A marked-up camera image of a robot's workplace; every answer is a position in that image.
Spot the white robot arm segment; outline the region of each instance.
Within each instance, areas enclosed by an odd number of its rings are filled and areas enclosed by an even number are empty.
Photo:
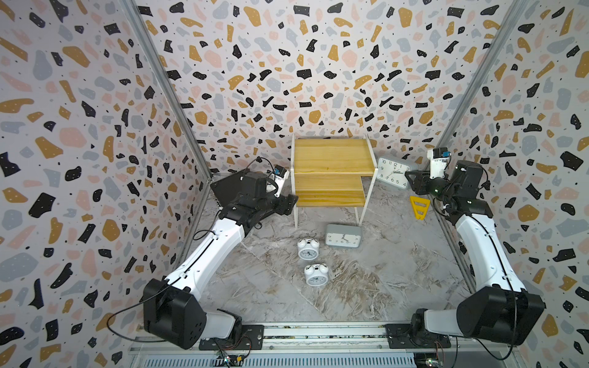
[[[440,213],[464,240],[477,280],[477,291],[457,309],[419,309],[413,332],[425,329],[449,336],[477,337],[520,345],[545,309],[538,295],[529,294],[517,277],[495,231],[493,213],[477,199],[483,167],[459,160],[452,176],[444,173],[450,152],[445,147],[428,151],[430,171],[407,171],[405,177],[417,195],[431,195],[442,203]]]
[[[221,207],[219,218],[195,251],[165,280],[144,288],[144,327],[184,349],[198,339],[225,339],[233,345],[243,336],[241,317],[205,311],[198,300],[225,257],[253,227],[271,214],[288,215],[297,197],[281,195],[289,172],[274,167],[270,175],[247,168],[211,184]]]

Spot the marble floor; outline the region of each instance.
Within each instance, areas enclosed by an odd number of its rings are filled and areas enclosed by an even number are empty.
[[[355,225],[353,208],[300,208],[297,230],[292,215],[264,219],[225,259],[200,304],[244,321],[409,320],[417,308],[456,307],[469,295],[462,274],[433,209],[416,220],[409,195],[375,184],[359,248],[323,242],[327,224]],[[210,226],[217,209],[211,197],[199,229]],[[321,243],[315,261],[297,255],[298,239],[307,236]],[[191,251],[199,242],[193,243]],[[320,262],[329,266],[330,281],[310,287],[303,268]]]

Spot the wooden shelf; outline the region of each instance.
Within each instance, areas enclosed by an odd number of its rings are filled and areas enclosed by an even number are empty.
[[[297,139],[294,173],[372,176],[374,163],[366,140]]]
[[[307,191],[360,191],[362,179],[355,174],[306,174],[294,178],[297,193]]]
[[[364,207],[364,192],[342,191],[304,191],[297,190],[299,207]]]

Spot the clock face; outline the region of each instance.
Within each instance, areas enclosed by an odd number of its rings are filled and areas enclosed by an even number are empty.
[[[380,158],[378,160],[378,173],[376,178],[388,184],[401,189],[407,189],[409,183],[405,177],[405,171],[410,171],[411,167],[396,161]]]
[[[327,277],[313,276],[307,280],[307,283],[311,286],[321,286],[321,285],[327,283]]]
[[[313,249],[304,249],[299,252],[299,257],[304,260],[314,260],[317,258],[317,251]]]
[[[326,243],[330,246],[355,246],[360,244],[360,235],[327,234]]]

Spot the yellow triangle ruler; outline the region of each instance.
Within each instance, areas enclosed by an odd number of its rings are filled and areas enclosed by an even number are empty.
[[[410,196],[411,199],[411,207],[413,207],[413,213],[415,214],[415,218],[418,220],[423,220],[425,218],[425,214],[428,212],[430,200],[427,198],[420,198]]]

